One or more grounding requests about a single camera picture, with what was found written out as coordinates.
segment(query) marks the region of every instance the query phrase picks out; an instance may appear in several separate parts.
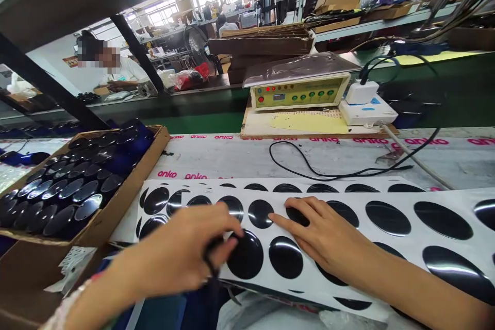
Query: black cable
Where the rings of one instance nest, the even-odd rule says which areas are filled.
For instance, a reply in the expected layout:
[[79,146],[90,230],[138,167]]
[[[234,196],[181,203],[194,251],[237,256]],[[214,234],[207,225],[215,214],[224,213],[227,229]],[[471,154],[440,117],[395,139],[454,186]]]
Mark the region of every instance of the black cable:
[[[433,72],[433,74],[435,75],[435,77],[437,79],[439,79],[439,75],[437,73],[437,71],[434,69],[433,65],[431,64],[430,61],[428,61],[426,58],[424,58],[423,56],[419,56],[419,55],[415,55],[415,54],[408,54],[408,55],[411,55],[413,57],[416,57],[418,59],[421,59],[425,64],[426,66]],[[445,93],[445,91],[443,92],[443,96],[444,96],[444,102],[446,103],[447,102],[447,95]],[[272,159],[272,161],[277,164],[278,166],[280,166],[282,169],[285,169],[289,172],[291,172],[292,174],[296,174],[298,176],[301,176],[301,177],[304,177],[304,178],[308,178],[308,179],[311,179],[311,180],[316,180],[318,182],[331,182],[333,180],[337,180],[337,179],[342,179],[342,178],[350,178],[350,177],[369,177],[369,176],[376,176],[376,175],[381,175],[381,174],[385,174],[389,171],[397,171],[397,170],[408,170],[408,169],[412,169],[414,166],[412,165],[406,165],[406,166],[403,166],[403,167],[399,167],[399,165],[401,165],[403,162],[407,161],[408,159],[410,159],[412,156],[414,156],[415,154],[417,154],[420,150],[422,150],[423,148],[425,148],[427,145],[429,145],[431,142],[433,142],[433,140],[436,138],[436,136],[438,135],[438,133],[440,132],[441,130],[441,126],[437,127],[435,129],[435,131],[433,132],[433,134],[421,145],[419,146],[418,148],[416,148],[414,151],[412,151],[410,154],[408,154],[407,156],[405,156],[402,160],[399,160],[398,162],[396,162],[394,165],[390,166],[389,168],[386,168],[386,169],[379,169],[379,168],[367,168],[367,169],[363,169],[363,170],[360,170],[358,172],[355,172],[355,173],[351,173],[351,174],[340,174],[340,175],[327,175],[327,174],[321,174],[321,173],[318,173],[317,171],[315,171],[311,165],[309,164],[309,161],[307,160],[306,156],[303,154],[303,152],[294,144],[294,143],[291,143],[291,142],[288,142],[288,141],[278,141],[278,142],[275,142],[275,143],[272,143],[270,145],[270,147],[268,148],[268,152],[270,154],[270,157]],[[313,172],[313,174],[316,174],[317,176],[320,176],[320,177],[330,177],[332,179],[321,179],[321,178],[314,178],[314,177],[310,177],[308,175],[304,175],[304,174],[301,174],[301,173],[298,173],[294,170],[291,170],[289,169],[288,167],[285,167],[283,166],[282,164],[280,164],[279,162],[277,162],[275,160],[275,158],[273,157],[273,154],[272,154],[272,147],[276,144],[280,144],[280,143],[288,143],[290,145],[292,145],[302,156],[303,156],[303,159],[304,161],[306,162],[306,165],[309,167],[309,169]],[[363,173],[366,173],[366,172],[369,172],[369,171],[375,171],[375,173],[372,173],[372,174],[363,174]]]

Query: box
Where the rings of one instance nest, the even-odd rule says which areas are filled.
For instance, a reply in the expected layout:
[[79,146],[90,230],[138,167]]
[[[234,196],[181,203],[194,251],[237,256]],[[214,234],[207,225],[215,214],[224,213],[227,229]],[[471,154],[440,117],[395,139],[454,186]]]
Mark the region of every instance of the box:
[[314,13],[320,15],[330,10],[359,9],[360,1],[361,0],[318,0]]
[[[51,246],[84,246],[84,247],[99,247],[104,245],[113,230],[117,227],[118,223],[124,216],[125,212],[129,208],[131,202],[134,200],[143,182],[147,179],[151,170],[155,166],[156,162],[161,156],[161,153],[167,143],[170,140],[169,132],[167,128],[161,125],[152,125],[148,128],[155,133],[155,139],[151,144],[150,148],[141,158],[141,161],[136,165],[133,171],[129,174],[124,183],[117,190],[112,199],[108,202],[104,209],[98,210],[95,216],[91,219],[88,225],[79,234],[72,239],[72,241],[61,241],[53,238],[44,238],[40,236],[33,236],[26,232],[0,228],[0,235],[7,236],[20,241],[32,242],[41,245],[51,245]],[[87,133],[80,133],[76,135],[72,140],[78,138],[94,138],[98,137],[102,133],[110,130],[100,130],[100,131],[89,131]],[[69,143],[64,145],[62,148],[57,150],[50,158],[53,156],[61,155],[66,153]],[[39,164],[28,174],[24,175],[7,190],[0,194],[2,197],[4,194],[14,190],[20,189],[28,176],[36,172],[43,167],[43,164],[47,162],[45,160],[43,163]]]
[[465,51],[495,50],[495,29],[456,27],[449,32],[450,46]]
[[110,90],[107,87],[94,88],[93,92],[98,95],[107,95],[110,94]]
[[[63,278],[58,265],[69,250],[18,241],[0,258],[1,329],[35,330],[50,318],[62,294],[43,289]],[[74,288],[97,271],[108,253],[107,246],[97,249]]]
[[316,34],[320,34],[322,32],[332,31],[332,30],[338,29],[338,28],[355,26],[355,25],[357,25],[359,23],[359,20],[360,19],[361,19],[361,17],[356,17],[356,18],[351,18],[351,19],[349,19],[347,21],[330,23],[330,24],[327,24],[325,26],[315,27],[315,28],[313,28],[313,31]]
[[399,17],[403,17],[409,14],[409,11],[416,11],[420,4],[417,4],[416,9],[413,9],[413,5],[415,3],[405,2],[401,4],[393,4],[393,5],[383,5],[369,14],[366,15],[367,21],[378,21],[378,20],[386,20],[386,19],[395,19]]

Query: right hand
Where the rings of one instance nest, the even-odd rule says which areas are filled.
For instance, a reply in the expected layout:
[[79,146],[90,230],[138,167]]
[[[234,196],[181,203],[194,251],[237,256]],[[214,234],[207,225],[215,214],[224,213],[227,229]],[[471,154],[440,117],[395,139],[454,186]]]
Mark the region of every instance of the right hand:
[[269,218],[290,232],[298,245],[326,272],[349,285],[360,287],[366,280],[367,264],[383,256],[381,250],[356,228],[316,197],[289,198],[285,207],[299,210],[309,226],[293,222],[278,214]]

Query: workbench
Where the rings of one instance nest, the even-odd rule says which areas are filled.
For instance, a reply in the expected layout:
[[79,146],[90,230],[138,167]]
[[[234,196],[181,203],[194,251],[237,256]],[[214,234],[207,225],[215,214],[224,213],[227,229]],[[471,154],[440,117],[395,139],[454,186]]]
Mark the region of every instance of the workbench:
[[[411,148],[420,146],[432,129],[401,130],[400,137]],[[446,128],[435,141],[418,153],[418,158],[459,189],[491,187],[495,181],[495,129]],[[268,147],[278,140],[296,144],[317,172],[349,174],[365,168],[387,168],[393,160],[383,158],[398,145],[391,139],[249,139],[238,133],[173,135],[149,179],[266,178],[297,177],[271,159]],[[274,146],[277,161],[302,174],[314,176],[296,149],[286,144]],[[425,190],[442,186],[412,160],[413,169],[384,175],[404,177]],[[113,241],[136,242],[138,198],[112,235]]]

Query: sleeve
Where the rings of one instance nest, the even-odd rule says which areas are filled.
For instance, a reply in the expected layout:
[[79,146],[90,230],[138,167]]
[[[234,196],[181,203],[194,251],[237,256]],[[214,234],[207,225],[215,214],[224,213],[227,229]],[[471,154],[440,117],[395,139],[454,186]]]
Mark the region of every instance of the sleeve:
[[122,57],[122,58],[126,59],[125,66],[123,67],[125,67],[126,70],[128,70],[131,74],[133,74],[137,80],[140,80],[142,78],[148,78],[148,75],[140,65],[138,65],[130,58],[127,57]]

